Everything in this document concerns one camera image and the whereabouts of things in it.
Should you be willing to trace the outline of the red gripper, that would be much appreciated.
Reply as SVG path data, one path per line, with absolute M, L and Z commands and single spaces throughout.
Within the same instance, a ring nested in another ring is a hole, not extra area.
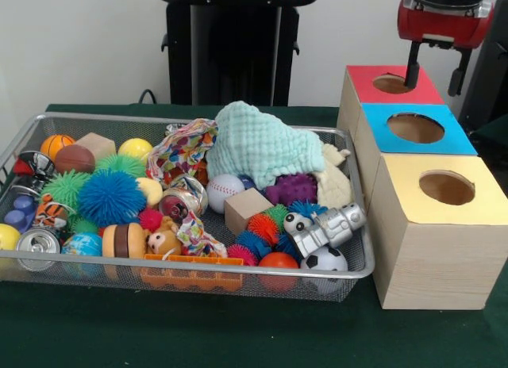
M 401 0 L 398 7 L 398 34 L 411 40 L 406 67 L 405 87 L 412 90 L 418 84 L 420 65 L 418 53 L 423 42 L 441 42 L 458 49 L 460 62 L 453 71 L 448 95 L 461 95 L 471 58 L 471 49 L 477 48 L 487 35 L 492 22 L 494 4 L 482 1 L 473 8 L 437 8 L 418 0 Z

